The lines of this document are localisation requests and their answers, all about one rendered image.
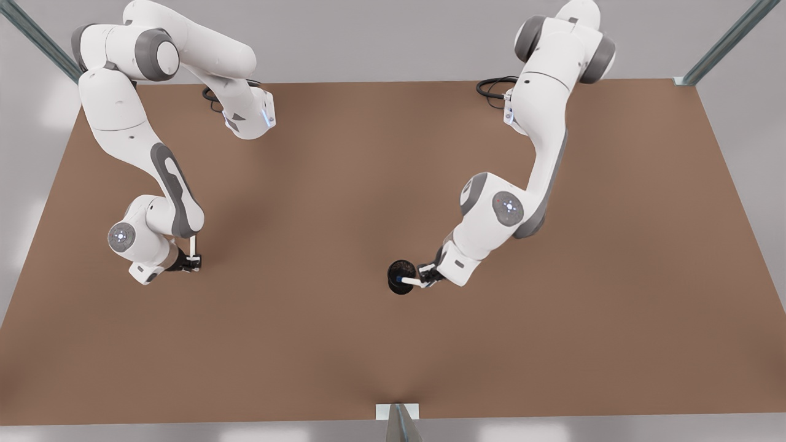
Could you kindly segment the black cup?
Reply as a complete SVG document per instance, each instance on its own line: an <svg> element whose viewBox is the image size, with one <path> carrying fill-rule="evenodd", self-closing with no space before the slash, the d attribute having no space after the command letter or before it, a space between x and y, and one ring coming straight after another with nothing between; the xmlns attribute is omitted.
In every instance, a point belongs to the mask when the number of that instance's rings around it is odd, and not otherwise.
<svg viewBox="0 0 786 442"><path fill-rule="evenodd" d="M402 282L402 279L418 279L415 266L407 260L397 260L387 270L388 287L393 293L404 295L413 290L413 285Z"/></svg>

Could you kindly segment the silver frame post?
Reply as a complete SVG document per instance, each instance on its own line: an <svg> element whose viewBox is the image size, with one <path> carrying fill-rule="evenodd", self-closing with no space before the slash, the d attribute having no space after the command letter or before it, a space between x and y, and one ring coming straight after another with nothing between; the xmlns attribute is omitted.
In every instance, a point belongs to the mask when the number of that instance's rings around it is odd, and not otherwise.
<svg viewBox="0 0 786 442"><path fill-rule="evenodd" d="M684 76L672 79L674 85L678 87L696 86L780 1L755 0L721 39Z"/></svg>
<svg viewBox="0 0 786 442"><path fill-rule="evenodd" d="M78 83L82 71L76 62L14 0L0 0L0 14L3 14L20 33L44 53L62 73L65 73L74 83Z"/></svg>
<svg viewBox="0 0 786 442"><path fill-rule="evenodd" d="M418 403L384 403L375 412L376 420L387 420L386 442L423 442L414 422L420 419Z"/></svg>

